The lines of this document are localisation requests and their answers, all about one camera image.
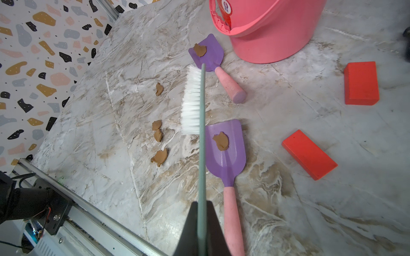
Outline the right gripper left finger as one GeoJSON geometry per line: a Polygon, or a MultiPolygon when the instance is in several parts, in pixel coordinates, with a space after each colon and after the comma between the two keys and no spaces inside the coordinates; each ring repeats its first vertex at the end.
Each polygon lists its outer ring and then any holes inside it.
{"type": "Polygon", "coordinates": [[[198,235],[197,235],[198,203],[193,202],[185,221],[182,234],[178,241],[174,256],[197,256],[198,255],[198,235]]]}

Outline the purple trowel pink handle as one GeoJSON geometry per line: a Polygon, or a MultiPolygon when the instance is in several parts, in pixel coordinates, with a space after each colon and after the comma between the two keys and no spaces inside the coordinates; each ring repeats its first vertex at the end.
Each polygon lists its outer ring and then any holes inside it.
{"type": "Polygon", "coordinates": [[[244,89],[221,67],[224,50],[214,34],[209,34],[204,40],[189,48],[189,54],[198,68],[205,64],[206,71],[216,74],[233,103],[245,101],[247,94],[244,89]]]}
{"type": "Polygon", "coordinates": [[[206,167],[224,185],[224,236],[230,254],[244,256],[245,247],[234,181],[246,165],[242,126],[232,119],[206,126],[206,167]]]}

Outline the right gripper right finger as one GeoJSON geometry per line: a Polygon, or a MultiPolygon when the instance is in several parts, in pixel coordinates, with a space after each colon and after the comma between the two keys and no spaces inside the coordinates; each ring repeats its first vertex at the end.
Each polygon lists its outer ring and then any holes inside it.
{"type": "Polygon", "coordinates": [[[231,256],[211,201],[207,201],[207,255],[231,256]]]}

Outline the purple trowel pink handle back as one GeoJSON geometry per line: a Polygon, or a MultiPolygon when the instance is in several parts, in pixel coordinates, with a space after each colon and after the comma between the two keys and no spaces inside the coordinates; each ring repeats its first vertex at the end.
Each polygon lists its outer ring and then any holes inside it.
{"type": "Polygon", "coordinates": [[[206,71],[216,74],[233,103],[245,101],[247,94],[244,89],[221,67],[224,50],[214,34],[209,34],[204,40],[189,48],[189,54],[198,68],[205,64],[206,71]]]}

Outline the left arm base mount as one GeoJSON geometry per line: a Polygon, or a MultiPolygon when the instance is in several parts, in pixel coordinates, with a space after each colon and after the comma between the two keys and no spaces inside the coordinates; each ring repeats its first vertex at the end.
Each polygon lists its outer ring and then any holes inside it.
{"type": "Polygon", "coordinates": [[[1,223],[8,220],[38,219],[50,235],[56,235],[66,221],[73,200],[44,179],[33,187],[22,188],[21,182],[33,174],[11,178],[1,172],[1,223]]]}

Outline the purple trowel pink handle front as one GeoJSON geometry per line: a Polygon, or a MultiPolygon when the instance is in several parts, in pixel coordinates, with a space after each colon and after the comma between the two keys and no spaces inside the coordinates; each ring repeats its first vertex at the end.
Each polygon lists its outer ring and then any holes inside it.
{"type": "Polygon", "coordinates": [[[224,185],[224,236],[230,254],[244,256],[245,247],[234,181],[246,165],[242,126],[232,119],[206,126],[206,167],[224,185]]]}

